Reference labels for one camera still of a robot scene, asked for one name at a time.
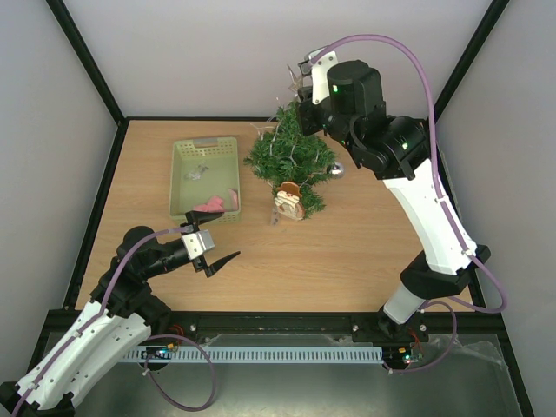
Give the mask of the silver star ornament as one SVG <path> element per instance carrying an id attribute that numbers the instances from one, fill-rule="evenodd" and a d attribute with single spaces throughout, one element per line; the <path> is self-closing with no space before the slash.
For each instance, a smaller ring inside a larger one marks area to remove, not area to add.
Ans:
<path id="1" fill-rule="evenodd" d="M 289 64 L 287 65 L 287 68 L 291 79 L 291 84 L 288 89 L 294 94 L 294 98 L 300 103 L 302 101 L 300 90 L 303 88 L 304 75 L 296 74 Z"/>

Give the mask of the small green christmas tree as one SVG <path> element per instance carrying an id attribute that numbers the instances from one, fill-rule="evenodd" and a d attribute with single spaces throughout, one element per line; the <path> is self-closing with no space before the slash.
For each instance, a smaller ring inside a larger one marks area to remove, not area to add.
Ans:
<path id="1" fill-rule="evenodd" d="M 273 196 L 283 182 L 298 184 L 304 218 L 308 219 L 326 207 L 315 187 L 332 179 L 327 167 L 336 162 L 336 154 L 318 135 L 301 133 L 297 104 L 292 101 L 276 111 L 276 125 L 259 134 L 243 161 L 272 188 Z"/>

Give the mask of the green plastic basket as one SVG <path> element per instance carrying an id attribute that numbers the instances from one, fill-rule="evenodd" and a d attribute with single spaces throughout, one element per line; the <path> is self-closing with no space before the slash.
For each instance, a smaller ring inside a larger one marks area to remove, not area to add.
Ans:
<path id="1" fill-rule="evenodd" d="M 199 181 L 190 181 L 184 174 L 200 162 L 209 166 Z M 218 195 L 230 207 L 228 189 L 236 189 L 240 200 L 240 170 L 237 140 L 233 136 L 203 137 L 177 141 L 173 144 L 169 190 L 169 216 L 182 223 L 185 214 L 210 197 Z M 219 223 L 238 222 L 238 211 L 223 212 Z"/>

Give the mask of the silver ball ornament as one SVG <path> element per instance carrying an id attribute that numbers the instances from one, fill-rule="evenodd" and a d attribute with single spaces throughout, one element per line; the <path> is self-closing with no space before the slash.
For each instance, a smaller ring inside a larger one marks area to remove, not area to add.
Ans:
<path id="1" fill-rule="evenodd" d="M 345 167 L 341 162 L 334 162 L 327 167 L 327 173 L 332 179 L 341 179 L 345 175 Z"/>

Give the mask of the brown gingerbread ornament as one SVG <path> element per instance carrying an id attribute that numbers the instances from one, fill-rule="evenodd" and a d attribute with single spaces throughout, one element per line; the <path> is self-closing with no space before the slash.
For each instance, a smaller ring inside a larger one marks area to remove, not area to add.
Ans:
<path id="1" fill-rule="evenodd" d="M 294 182 L 283 182 L 277 189 L 275 206 L 280 215 L 301 221 L 305 216 L 305 209 L 301 203 L 300 186 Z"/>

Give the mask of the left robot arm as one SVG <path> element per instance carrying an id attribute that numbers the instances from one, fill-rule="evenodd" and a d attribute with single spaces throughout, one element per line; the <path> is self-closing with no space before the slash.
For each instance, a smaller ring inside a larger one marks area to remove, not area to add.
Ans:
<path id="1" fill-rule="evenodd" d="M 213 276 L 227 255 L 208 264 L 215 246 L 200 227 L 222 217 L 220 212 L 189 211 L 160 243 L 146 226 L 130 229 L 72 326 L 19 381 L 1 385 L 1 404 L 13 416 L 72 416 L 95 384 L 131 349 L 149 338 L 166 339 L 170 308 L 153 295 L 150 278 L 184 265 Z"/>

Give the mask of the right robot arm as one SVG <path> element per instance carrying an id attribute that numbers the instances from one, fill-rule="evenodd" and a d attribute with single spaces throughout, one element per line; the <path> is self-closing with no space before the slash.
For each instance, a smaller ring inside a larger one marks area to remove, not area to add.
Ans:
<path id="1" fill-rule="evenodd" d="M 302 134 L 323 132 L 347 150 L 357 167 L 371 170 L 401 205 L 423 247 L 379 311 L 381 334 L 398 340 L 426 301 L 459 295 L 490 250 L 475 243 L 456 218 L 434 173 L 421 122 L 387 114 L 377 69 L 360 60 L 341 63 L 333 53 L 299 67 L 312 79 L 311 86 L 298 91 Z"/>

